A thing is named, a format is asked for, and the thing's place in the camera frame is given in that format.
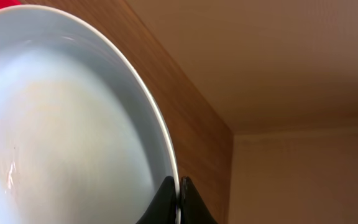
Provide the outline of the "light blue plate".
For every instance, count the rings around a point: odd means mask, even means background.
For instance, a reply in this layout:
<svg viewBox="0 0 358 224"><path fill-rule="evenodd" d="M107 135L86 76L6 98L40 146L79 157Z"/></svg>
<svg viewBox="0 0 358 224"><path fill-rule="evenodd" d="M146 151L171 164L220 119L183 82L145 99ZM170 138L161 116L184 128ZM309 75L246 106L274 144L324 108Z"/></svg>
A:
<svg viewBox="0 0 358 224"><path fill-rule="evenodd" d="M166 176L163 116L100 31L40 5L0 9L0 223L136 223Z"/></svg>

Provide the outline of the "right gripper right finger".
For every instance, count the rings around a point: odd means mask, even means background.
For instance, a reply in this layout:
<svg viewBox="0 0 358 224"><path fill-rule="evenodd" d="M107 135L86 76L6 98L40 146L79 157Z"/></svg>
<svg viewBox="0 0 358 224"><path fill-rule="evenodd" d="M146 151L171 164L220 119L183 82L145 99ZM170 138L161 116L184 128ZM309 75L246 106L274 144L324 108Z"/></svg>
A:
<svg viewBox="0 0 358 224"><path fill-rule="evenodd" d="M180 209L181 224L218 224L188 176L180 182Z"/></svg>

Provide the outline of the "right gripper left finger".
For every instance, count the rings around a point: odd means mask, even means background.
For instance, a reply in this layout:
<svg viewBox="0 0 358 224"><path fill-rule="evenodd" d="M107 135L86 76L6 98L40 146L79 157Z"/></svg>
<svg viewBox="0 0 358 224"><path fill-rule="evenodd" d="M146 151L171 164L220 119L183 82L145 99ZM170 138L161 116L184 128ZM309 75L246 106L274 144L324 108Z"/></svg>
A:
<svg viewBox="0 0 358 224"><path fill-rule="evenodd" d="M166 176L136 224L174 224L177 213L176 200L174 179L172 176Z"/></svg>

